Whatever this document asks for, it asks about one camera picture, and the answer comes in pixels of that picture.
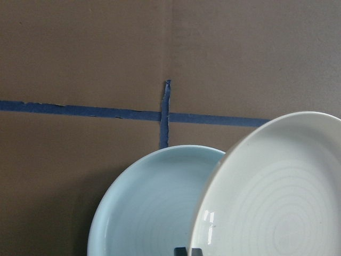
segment brown background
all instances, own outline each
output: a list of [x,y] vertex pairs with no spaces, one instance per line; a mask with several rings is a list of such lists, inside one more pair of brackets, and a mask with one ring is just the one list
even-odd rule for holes
[[[2,1],[0,100],[177,113],[338,117],[339,1]],[[0,112],[0,255],[85,255],[105,190],[159,123]],[[252,127],[170,123],[227,150]]]

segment ceramic plate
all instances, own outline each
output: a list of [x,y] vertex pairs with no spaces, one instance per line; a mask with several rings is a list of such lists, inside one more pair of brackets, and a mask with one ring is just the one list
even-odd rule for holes
[[189,255],[341,255],[341,120],[302,112],[241,141],[200,203]]
[[189,242],[195,205],[223,154],[176,146],[131,165],[98,206],[88,256],[172,256]]

